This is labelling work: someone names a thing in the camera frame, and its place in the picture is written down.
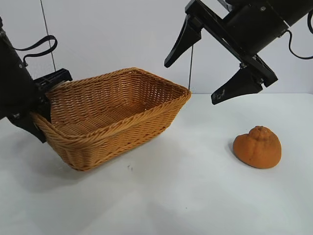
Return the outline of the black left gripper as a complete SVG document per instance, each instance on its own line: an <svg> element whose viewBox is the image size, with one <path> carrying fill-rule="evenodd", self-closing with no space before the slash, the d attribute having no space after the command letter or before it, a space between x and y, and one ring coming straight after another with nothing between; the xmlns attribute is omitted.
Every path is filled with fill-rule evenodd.
<svg viewBox="0 0 313 235"><path fill-rule="evenodd" d="M45 94L64 82L72 81L71 74L66 69L59 69L34 80L22 63L16 63L14 79L17 100L14 102L14 114L8 115L7 118L16 127L45 143L43 131L37 127L28 112L37 109L38 114L51 122L51 103Z"/></svg>

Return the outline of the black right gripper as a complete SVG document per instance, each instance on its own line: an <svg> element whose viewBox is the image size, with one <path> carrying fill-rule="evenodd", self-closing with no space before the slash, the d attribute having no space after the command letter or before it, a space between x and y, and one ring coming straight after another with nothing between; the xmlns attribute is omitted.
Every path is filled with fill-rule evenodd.
<svg viewBox="0 0 313 235"><path fill-rule="evenodd" d="M201 39L205 29L241 63L259 74L268 87L277 76L258 56L258 53L288 29L284 21L265 0L222 0L220 4L228 10L221 18L201 0L192 0L185 7L186 17L179 36L164 60L169 68L192 45ZM256 73L250 68L239 69L212 95L213 105L246 94L257 94L263 90Z"/></svg>

